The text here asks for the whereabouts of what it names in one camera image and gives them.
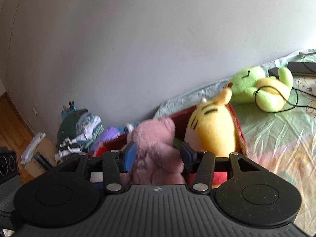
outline bed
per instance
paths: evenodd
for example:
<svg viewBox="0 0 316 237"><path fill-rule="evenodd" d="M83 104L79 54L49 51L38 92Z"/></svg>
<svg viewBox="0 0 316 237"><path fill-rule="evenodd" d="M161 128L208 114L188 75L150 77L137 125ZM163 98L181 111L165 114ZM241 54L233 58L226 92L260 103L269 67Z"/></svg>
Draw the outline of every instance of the bed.
<svg viewBox="0 0 316 237"><path fill-rule="evenodd" d="M316 62L316 56L299 58L298 52L261 65L268 71L289 61ZM229 78L197 88L161 105L155 118L165 117L194 104L203 96L214 97ZM295 76L294 87L316 95L316 77ZM316 98L298 94L299 105L316 108ZM292 91L290 101L296 101ZM302 206L295 225L308 235L316 234L316 110L295 108L267 114L255 104L232 103L247 142L246 156L293 184L301 193Z"/></svg>

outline circular pad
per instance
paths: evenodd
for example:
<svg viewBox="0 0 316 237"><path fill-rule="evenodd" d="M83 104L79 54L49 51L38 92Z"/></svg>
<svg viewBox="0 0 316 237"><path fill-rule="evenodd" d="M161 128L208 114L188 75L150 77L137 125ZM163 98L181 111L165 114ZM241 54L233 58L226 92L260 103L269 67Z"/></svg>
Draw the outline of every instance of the circular pad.
<svg viewBox="0 0 316 237"><path fill-rule="evenodd" d="M15 161L14 161L14 158L12 155L9 157L9 165L10 165L10 169L12 171L14 171L15 170Z"/></svg>
<svg viewBox="0 0 316 237"><path fill-rule="evenodd" d="M232 219L250 226L276 227L293 222L301 195L272 172L238 172L215 193L219 208Z"/></svg>
<svg viewBox="0 0 316 237"><path fill-rule="evenodd" d="M276 189L265 184L254 184L242 190L245 200L257 205L269 205L279 198Z"/></svg>
<svg viewBox="0 0 316 237"><path fill-rule="evenodd" d="M64 185L46 186L36 193L36 199L43 205L61 205L69 201L72 197L72 190Z"/></svg>
<svg viewBox="0 0 316 237"><path fill-rule="evenodd" d="M0 174L6 176L8 174L8 163L4 156L0 157Z"/></svg>
<svg viewBox="0 0 316 237"><path fill-rule="evenodd" d="M49 171L23 185L14 207L24 222L39 227L65 227L88 217L99 203L91 183L74 172Z"/></svg>

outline cardboard box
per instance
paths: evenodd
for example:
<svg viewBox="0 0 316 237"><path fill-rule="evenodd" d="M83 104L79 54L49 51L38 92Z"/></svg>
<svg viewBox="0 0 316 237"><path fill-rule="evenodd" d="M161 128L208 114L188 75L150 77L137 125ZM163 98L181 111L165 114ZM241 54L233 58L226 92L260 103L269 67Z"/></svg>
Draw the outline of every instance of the cardboard box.
<svg viewBox="0 0 316 237"><path fill-rule="evenodd" d="M36 151L34 154L39 151L41 155L49 161L53 166L56 166L57 163L55 161L55 154L58 152L55 145L44 138L41 143L37 146ZM24 166L24 169L29 172L33 177L38 177L39 175L45 172L44 168L33 158L31 162Z"/></svg>

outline green frog plush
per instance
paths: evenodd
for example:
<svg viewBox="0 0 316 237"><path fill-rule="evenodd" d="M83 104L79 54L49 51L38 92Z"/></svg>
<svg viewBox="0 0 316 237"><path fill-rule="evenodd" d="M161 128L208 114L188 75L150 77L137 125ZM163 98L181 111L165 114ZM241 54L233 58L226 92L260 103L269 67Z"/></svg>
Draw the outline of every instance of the green frog plush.
<svg viewBox="0 0 316 237"><path fill-rule="evenodd" d="M250 103L255 101L257 106L266 112L276 112L283 108L290 97L293 87L293 76L286 67L278 70L279 80L276 77L265 77L261 67L246 68L234 75L226 84L232 94L232 101Z"/></svg>

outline blue gripper pad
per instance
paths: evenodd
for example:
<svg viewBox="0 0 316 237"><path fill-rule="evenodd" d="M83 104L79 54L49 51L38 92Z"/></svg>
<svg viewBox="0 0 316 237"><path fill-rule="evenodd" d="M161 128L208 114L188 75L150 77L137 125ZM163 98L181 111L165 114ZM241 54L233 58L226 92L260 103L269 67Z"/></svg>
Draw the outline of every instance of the blue gripper pad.
<svg viewBox="0 0 316 237"><path fill-rule="evenodd" d="M184 167L188 173L194 173L194 160L196 159L196 152L185 142L180 144L180 156Z"/></svg>
<svg viewBox="0 0 316 237"><path fill-rule="evenodd" d="M128 173L132 169L134 160L136 158L136 151L136 143L134 141L131 141L122 151L124 154L122 173Z"/></svg>

